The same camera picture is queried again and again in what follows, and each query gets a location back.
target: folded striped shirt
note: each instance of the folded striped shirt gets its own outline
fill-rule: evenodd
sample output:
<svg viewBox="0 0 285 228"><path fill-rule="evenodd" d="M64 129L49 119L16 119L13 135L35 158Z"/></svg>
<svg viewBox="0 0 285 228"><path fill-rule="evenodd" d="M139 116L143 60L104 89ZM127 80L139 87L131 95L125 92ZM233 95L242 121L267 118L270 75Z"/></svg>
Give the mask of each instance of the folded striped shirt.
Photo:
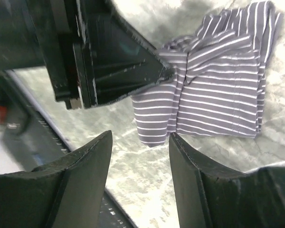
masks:
<svg viewBox="0 0 285 228"><path fill-rule="evenodd" d="M157 50L175 68L173 82L133 95L142 143L164 144L172 132L256 137L261 130L265 67L281 28L271 1L206 15L196 33Z"/></svg>

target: garment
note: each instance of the garment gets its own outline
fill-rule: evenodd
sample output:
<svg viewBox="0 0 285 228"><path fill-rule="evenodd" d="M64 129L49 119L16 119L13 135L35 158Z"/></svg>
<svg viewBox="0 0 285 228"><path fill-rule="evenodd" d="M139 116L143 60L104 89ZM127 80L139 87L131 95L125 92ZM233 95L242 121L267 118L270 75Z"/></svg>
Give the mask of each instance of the garment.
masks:
<svg viewBox="0 0 285 228"><path fill-rule="evenodd" d="M157 50L176 71L172 83L132 96L141 142L161 145L172 132L256 137L281 21L271 1L224 9Z"/></svg>

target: marble table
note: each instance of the marble table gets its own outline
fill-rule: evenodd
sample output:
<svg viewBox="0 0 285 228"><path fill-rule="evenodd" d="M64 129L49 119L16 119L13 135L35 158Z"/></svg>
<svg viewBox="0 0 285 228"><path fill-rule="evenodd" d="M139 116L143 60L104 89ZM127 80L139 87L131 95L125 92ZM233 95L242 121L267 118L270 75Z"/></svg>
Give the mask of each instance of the marble table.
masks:
<svg viewBox="0 0 285 228"><path fill-rule="evenodd" d="M190 34L203 16L222 8L246 6L249 0L114 0L121 14L152 44ZM285 14L285 0L273 1ZM265 165L285 165L285 21L267 73L262 134L256 139L185 137L196 149L240 171ZM54 101L44 68L19 70L70 143L79 147L105 130L114 134L107 188L139 228L177 228L178 217L168 156L168 144L150 149L137 136L130 99L114 105L67 111Z"/></svg>

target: gray striped fabric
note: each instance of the gray striped fabric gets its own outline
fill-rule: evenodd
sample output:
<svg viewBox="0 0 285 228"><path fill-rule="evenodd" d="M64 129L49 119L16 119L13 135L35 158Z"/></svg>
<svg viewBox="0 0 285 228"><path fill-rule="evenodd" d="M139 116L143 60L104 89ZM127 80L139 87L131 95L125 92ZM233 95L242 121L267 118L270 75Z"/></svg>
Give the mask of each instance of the gray striped fabric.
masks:
<svg viewBox="0 0 285 228"><path fill-rule="evenodd" d="M265 67L282 15L270 1L206 15L192 36L157 54L175 68L172 83L132 96L138 135L153 147L172 132L192 136L260 133Z"/></svg>

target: striped cloth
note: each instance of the striped cloth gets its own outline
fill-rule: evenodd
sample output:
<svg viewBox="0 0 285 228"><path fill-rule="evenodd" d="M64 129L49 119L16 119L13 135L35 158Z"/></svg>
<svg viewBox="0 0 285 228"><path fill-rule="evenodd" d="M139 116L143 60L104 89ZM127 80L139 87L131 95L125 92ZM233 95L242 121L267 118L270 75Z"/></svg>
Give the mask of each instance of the striped cloth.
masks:
<svg viewBox="0 0 285 228"><path fill-rule="evenodd" d="M281 28L270 1L206 15L194 35L157 50L175 68L173 82L132 96L138 135L153 147L172 132L192 136L260 133L265 67Z"/></svg>

